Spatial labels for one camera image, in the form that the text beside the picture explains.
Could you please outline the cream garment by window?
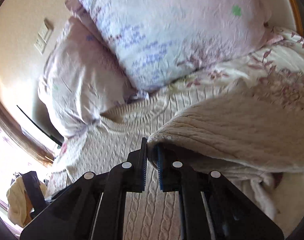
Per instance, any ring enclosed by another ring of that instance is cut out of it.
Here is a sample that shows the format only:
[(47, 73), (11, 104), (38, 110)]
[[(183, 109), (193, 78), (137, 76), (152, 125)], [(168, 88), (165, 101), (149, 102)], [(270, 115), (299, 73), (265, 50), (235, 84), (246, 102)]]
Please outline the cream garment by window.
[(6, 194), (9, 220), (21, 228), (27, 226), (48, 206), (44, 199), (47, 189), (35, 171), (18, 176)]

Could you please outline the wall switch and socket panel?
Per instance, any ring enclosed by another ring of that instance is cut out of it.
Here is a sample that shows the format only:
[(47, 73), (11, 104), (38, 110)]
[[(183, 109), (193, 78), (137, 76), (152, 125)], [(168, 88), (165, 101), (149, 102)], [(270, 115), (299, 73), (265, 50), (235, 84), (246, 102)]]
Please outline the wall switch and socket panel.
[(47, 18), (44, 18), (43, 23), (39, 28), (39, 31), (36, 35), (36, 39), (34, 42), (35, 48), (39, 51), (41, 55), (44, 53), (52, 33), (53, 33), (53, 25)]

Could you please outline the upper floral white pillow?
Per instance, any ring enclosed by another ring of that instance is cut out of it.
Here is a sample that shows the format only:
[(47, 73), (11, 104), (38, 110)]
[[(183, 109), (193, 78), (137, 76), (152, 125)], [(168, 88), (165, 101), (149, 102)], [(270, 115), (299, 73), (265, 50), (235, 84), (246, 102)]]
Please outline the upper floral white pillow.
[(132, 86), (152, 92), (198, 69), (281, 40), (262, 0), (66, 0), (117, 57)]

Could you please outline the lower pink floral pillow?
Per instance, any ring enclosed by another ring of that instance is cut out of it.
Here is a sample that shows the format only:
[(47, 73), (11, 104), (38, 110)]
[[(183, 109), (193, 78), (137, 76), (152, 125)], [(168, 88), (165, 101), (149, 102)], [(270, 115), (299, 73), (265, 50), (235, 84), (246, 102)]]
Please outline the lower pink floral pillow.
[(38, 96), (65, 138), (108, 109), (149, 97), (131, 86), (115, 55), (75, 17), (66, 22), (46, 61)]

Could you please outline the wooden window frame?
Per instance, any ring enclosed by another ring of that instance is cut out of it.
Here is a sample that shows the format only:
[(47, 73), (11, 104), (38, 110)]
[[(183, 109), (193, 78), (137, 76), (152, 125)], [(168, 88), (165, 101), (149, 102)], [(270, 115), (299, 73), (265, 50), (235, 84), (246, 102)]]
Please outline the wooden window frame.
[(20, 124), (8, 113), (0, 102), (0, 128), (10, 139), (29, 154), (33, 159), (44, 165), (51, 166), (54, 161), (53, 152), (35, 139), (32, 135), (25, 132)]

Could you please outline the cream cable-knit sweater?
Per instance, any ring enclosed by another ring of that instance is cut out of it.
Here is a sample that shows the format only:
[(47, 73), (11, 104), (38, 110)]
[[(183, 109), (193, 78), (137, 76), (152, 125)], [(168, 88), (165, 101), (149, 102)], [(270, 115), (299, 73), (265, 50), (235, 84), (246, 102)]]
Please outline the cream cable-knit sweater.
[(289, 235), (304, 215), (304, 76), (264, 77), (248, 88), (200, 86), (158, 92), (110, 109), (66, 142), (48, 195), (87, 171), (107, 172), (129, 152), (159, 142), (186, 149), (198, 171), (221, 171)]

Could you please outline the wooden bed headboard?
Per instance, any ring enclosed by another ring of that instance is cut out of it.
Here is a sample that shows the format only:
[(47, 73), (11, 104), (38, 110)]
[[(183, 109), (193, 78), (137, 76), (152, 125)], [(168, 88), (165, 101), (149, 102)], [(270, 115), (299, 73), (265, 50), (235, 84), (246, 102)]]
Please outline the wooden bed headboard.
[(291, 5), (291, 10), (293, 12), (295, 24), (296, 24), (296, 31), (300, 36), (304, 36), (304, 29), (302, 25), (302, 19), (299, 12), (298, 3), (296, 0), (289, 0)]

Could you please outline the floral cream bed quilt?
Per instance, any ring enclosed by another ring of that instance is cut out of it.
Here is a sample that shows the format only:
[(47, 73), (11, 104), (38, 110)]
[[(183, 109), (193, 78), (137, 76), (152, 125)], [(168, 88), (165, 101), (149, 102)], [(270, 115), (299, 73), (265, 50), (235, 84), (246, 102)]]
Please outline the floral cream bed quilt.
[(304, 39), (285, 28), (275, 27), (273, 33), (281, 37), (279, 42), (246, 57), (219, 63), (209, 70), (196, 72), (158, 92), (171, 87), (227, 87), (238, 80), (241, 80), (248, 88), (252, 88), (264, 77), (277, 74), (285, 77), (293, 73), (301, 73), (304, 76)]

